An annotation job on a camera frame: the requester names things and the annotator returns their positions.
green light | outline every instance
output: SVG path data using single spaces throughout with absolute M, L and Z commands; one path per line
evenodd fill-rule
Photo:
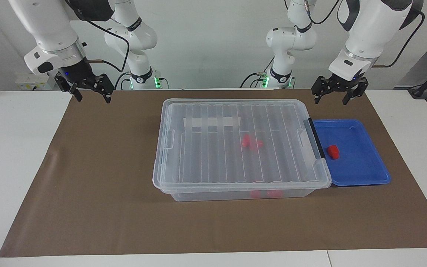
M 161 81 L 157 77 L 154 77 L 154 82 L 156 83 L 156 88 L 161 88 Z
M 261 84 L 261 86 L 262 86 L 263 88 L 267 88 L 267 87 L 268 87 L 268 81 L 269 81 L 269 77 L 268 77 L 268 76 L 266 76 L 266 77 L 263 79 L 263 83 Z

white tabletop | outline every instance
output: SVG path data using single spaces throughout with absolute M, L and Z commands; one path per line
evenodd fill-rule
M 367 95 L 427 198 L 427 103 L 408 92 Z M 0 92 L 0 248 L 70 100 L 61 92 Z M 425 266 L 427 248 L 180 255 L 1 258 L 0 266 Z

brown table surface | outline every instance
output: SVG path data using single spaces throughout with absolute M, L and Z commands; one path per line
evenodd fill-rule
M 129 91 L 71 100 L 0 257 L 427 247 L 427 200 L 366 96 L 309 90 Z M 152 185 L 167 98 L 294 98 L 313 119 L 360 120 L 388 171 L 380 186 L 305 198 L 176 202 Z

blue tray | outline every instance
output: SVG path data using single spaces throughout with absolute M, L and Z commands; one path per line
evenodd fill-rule
M 333 184 L 354 186 L 390 182 L 390 173 L 360 121 L 314 120 L 314 127 Z M 339 148 L 339 159 L 332 159 L 327 154 L 327 147 L 334 144 Z

translucent lid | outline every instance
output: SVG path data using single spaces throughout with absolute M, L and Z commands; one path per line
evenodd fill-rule
M 309 118 L 295 99 L 168 99 L 153 184 L 170 194 L 327 188 Z

